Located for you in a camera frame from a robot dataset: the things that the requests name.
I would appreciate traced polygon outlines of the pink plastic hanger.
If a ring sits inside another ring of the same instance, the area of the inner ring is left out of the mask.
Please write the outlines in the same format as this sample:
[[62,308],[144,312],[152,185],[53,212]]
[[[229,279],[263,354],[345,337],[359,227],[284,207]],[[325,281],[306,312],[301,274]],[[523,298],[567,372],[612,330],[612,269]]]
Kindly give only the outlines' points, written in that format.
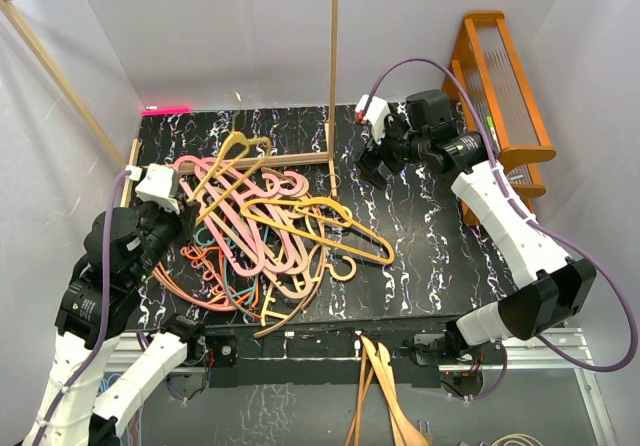
[[[213,165],[214,161],[207,161],[209,159],[213,160],[214,158],[201,159],[192,155],[185,155],[175,161],[174,167],[175,169],[180,169],[182,166],[194,166],[194,172],[192,174],[201,181]],[[216,200],[224,196],[232,185],[226,174],[208,180],[207,185],[203,187],[206,193],[202,191],[196,193],[196,199],[201,202],[200,213],[204,213]],[[231,191],[222,199],[222,201],[206,215],[202,222],[204,222],[204,225],[213,234],[219,247],[229,258],[235,272],[243,277],[264,274],[270,277],[270,279],[273,279],[273,271],[268,267],[274,266],[274,264],[267,258],[266,249],[261,239],[257,223],[253,220],[246,220],[234,207],[242,205],[242,202],[238,203],[239,199],[241,198],[236,188],[236,190]],[[234,253],[231,250],[231,246],[227,244],[227,240],[236,246],[236,249],[244,253],[243,257],[250,262],[250,266],[243,266],[241,264],[239,253]]]
[[257,222],[244,218],[232,205],[242,206],[251,199],[298,198],[308,192],[309,182],[299,173],[289,170],[280,173],[263,168],[261,173],[267,182],[265,189],[245,179],[207,215],[204,223],[216,247],[240,276],[251,277],[260,272],[275,276],[288,271],[297,274],[306,266],[307,258],[306,254],[298,251],[299,242],[293,240],[290,233],[277,229],[275,234],[280,238],[286,256],[284,262],[280,261],[262,240]]

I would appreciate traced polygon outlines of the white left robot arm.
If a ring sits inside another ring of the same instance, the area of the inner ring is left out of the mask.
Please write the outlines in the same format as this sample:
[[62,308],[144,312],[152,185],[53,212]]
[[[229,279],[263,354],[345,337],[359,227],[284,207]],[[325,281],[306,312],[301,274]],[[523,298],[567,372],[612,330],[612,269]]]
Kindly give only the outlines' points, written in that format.
[[55,354],[45,393],[25,445],[117,445],[129,420],[184,363],[206,353],[201,324],[174,314],[142,354],[105,392],[99,390],[140,286],[172,245],[193,236],[198,206],[175,211],[147,201],[98,215],[84,239],[55,320]]

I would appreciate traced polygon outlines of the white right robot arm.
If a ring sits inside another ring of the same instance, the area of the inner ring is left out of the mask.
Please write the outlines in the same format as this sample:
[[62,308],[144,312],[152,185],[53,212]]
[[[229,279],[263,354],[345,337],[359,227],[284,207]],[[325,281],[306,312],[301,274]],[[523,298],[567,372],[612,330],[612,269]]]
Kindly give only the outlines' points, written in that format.
[[437,351],[466,363],[482,344],[511,337],[528,340],[576,315],[596,277],[585,259],[574,260],[549,236],[535,229],[532,214],[520,216],[512,188],[502,189],[501,164],[491,164],[482,136],[462,132],[449,98],[428,90],[407,99],[406,119],[387,101],[364,95],[356,105],[357,121],[371,136],[356,165],[362,179],[386,185],[381,165],[394,174],[407,164],[422,164],[438,174],[473,212],[507,262],[515,293],[474,309],[447,323]]

